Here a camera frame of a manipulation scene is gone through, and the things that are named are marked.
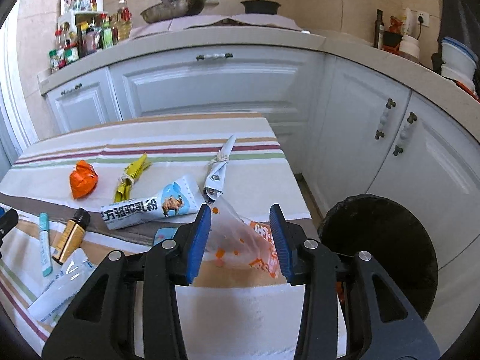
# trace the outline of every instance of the green stripe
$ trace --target green stripe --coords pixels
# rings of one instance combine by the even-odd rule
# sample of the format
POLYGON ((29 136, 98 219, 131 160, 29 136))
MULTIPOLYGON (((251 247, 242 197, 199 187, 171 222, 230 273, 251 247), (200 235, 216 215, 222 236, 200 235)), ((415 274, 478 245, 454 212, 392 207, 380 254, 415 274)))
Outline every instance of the green stripe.
POLYGON ((20 288, 25 295, 27 295, 28 299, 30 299, 32 302, 35 302, 37 300, 37 297, 33 294, 32 291, 30 291, 25 284, 22 283, 22 281, 18 278, 18 276, 13 273, 8 266, 5 265, 5 263, 0 260, 0 266, 5 270, 7 275, 13 280, 13 282, 20 288))
MULTIPOLYGON (((191 156, 167 156, 167 157, 148 157, 150 162, 208 162, 214 159, 215 156, 212 155, 191 155, 191 156)), ((282 152, 273 152, 273 153, 254 153, 254 154, 230 154, 230 160, 263 160, 271 158, 285 158, 285 155, 282 152)), ((12 169, 23 169, 23 168, 44 168, 52 166, 61 166, 61 165, 75 165, 79 161, 78 159, 68 159, 68 160, 55 160, 55 161, 45 161, 38 163, 26 163, 13 165, 12 169)), ((132 157, 94 157, 87 159, 91 164, 130 164, 132 157)))

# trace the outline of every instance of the camel picture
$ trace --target camel picture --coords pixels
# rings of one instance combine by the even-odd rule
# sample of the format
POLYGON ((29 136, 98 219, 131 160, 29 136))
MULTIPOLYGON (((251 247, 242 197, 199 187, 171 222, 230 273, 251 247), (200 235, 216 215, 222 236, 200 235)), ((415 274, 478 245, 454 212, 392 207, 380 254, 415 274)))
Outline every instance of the camel picture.
POLYGON ((165 198, 162 209, 165 216, 169 216, 169 210, 175 210, 175 215, 179 214, 179 209, 181 209, 185 203, 183 202, 182 196, 178 195, 178 199, 174 198, 171 195, 169 198, 165 198))

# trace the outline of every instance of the black trash can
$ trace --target black trash can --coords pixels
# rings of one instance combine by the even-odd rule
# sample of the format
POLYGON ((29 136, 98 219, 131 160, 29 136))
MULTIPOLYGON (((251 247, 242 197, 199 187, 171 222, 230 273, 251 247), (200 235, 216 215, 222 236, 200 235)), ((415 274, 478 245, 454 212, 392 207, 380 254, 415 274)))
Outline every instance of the black trash can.
POLYGON ((375 195, 337 203, 318 235, 330 250, 347 255, 369 251, 425 319, 434 302, 438 264, 420 221, 405 207, 375 195))

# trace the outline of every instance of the power outlet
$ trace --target power outlet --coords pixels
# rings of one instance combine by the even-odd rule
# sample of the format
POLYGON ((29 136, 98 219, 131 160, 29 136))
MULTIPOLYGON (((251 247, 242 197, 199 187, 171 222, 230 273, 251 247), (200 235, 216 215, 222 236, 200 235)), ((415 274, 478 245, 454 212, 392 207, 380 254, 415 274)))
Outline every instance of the power outlet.
POLYGON ((418 17, 419 16, 422 16, 423 17, 423 23, 422 23, 422 27, 429 27, 430 26, 430 14, 426 13, 426 12, 420 12, 418 11, 417 12, 417 20, 418 20, 418 17))

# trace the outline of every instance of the tied yellow wrapper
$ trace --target tied yellow wrapper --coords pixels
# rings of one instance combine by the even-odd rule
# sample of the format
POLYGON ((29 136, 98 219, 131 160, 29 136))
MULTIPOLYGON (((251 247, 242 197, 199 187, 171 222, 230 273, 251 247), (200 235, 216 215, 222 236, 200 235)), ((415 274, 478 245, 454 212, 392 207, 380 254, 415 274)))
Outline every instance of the tied yellow wrapper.
POLYGON ((135 181, 151 164, 150 161, 147 161, 147 154, 144 153, 138 160, 133 161, 125 168, 120 184, 115 191, 115 198, 113 199, 114 203, 130 199, 130 191, 135 181))

